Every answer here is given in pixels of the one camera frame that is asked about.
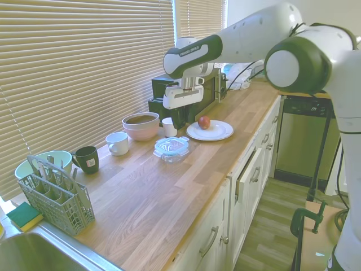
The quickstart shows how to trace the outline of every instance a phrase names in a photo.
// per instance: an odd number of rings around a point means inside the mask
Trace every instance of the bowl rim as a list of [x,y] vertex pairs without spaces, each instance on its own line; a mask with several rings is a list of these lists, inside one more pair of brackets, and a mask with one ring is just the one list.
[[143,131],[145,131],[145,130],[154,129],[155,127],[159,128],[159,125],[153,125],[153,126],[146,127],[146,128],[143,128],[143,129],[129,129],[129,128],[127,128],[127,127],[123,127],[123,128],[124,128],[125,132],[126,132],[126,130],[143,132]]
[[[68,151],[46,151],[46,152],[42,152],[41,154],[37,154],[37,155],[35,155],[35,156],[39,156],[39,155],[43,155],[43,154],[49,154],[49,153],[54,153],[54,152],[64,152],[64,153],[67,153],[68,154],[68,156],[69,156],[69,161],[67,162],[67,163],[65,163],[65,161],[64,161],[64,167],[66,167],[67,165],[69,165],[71,162],[72,162],[72,154],[70,153],[70,152],[68,152]],[[18,179],[18,180],[20,180],[20,179],[22,179],[22,178],[24,178],[24,177],[20,177],[20,176],[18,176],[17,175],[17,170],[24,164],[24,163],[28,163],[29,161],[28,161],[28,159],[27,160],[25,160],[25,161],[23,161],[20,165],[18,165],[17,167],[16,167],[16,169],[15,169],[15,171],[14,171],[14,175],[15,175],[15,177]]]
[[[152,116],[152,117],[155,117],[155,119],[147,121],[145,123],[136,123],[136,124],[126,123],[126,121],[128,121],[128,120],[130,120],[130,119],[132,119],[134,117],[138,117],[138,116]],[[135,113],[135,114],[126,116],[124,119],[122,119],[122,123],[123,123],[123,126],[125,124],[125,125],[129,125],[129,127],[135,127],[137,125],[148,124],[148,123],[151,123],[151,122],[156,121],[156,120],[159,120],[159,114],[154,113],[154,112],[141,112],[141,113]]]

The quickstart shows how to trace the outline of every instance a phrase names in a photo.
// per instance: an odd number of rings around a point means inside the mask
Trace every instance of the window blinds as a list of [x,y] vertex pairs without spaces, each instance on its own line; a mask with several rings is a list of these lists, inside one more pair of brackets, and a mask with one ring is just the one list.
[[178,37],[190,36],[199,40],[215,34],[226,26],[226,0],[178,1]]
[[102,146],[148,110],[174,46],[171,0],[0,1],[0,195],[28,154]]

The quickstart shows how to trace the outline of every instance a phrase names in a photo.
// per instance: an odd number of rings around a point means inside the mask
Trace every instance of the dishwasher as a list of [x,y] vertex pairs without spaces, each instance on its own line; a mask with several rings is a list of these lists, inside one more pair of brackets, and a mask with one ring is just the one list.
[[325,190],[340,138],[330,99],[287,96],[284,100],[276,179],[311,185],[328,114],[331,120],[318,172],[319,189]]

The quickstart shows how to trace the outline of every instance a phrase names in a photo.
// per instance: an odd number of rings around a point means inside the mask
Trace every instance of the green sponge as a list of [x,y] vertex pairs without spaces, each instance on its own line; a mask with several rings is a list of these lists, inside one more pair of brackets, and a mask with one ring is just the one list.
[[28,231],[43,219],[42,214],[26,202],[21,203],[15,210],[8,213],[7,216],[23,232]]

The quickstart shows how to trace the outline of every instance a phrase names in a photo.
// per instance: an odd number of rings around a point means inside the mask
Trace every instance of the small white cup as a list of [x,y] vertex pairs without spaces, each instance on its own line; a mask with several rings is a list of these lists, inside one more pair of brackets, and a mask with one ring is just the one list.
[[177,129],[174,127],[171,117],[163,119],[162,124],[166,137],[175,137],[177,135]]
[[128,135],[124,132],[110,134],[105,138],[105,141],[108,144],[109,151],[114,156],[126,154],[129,150]]

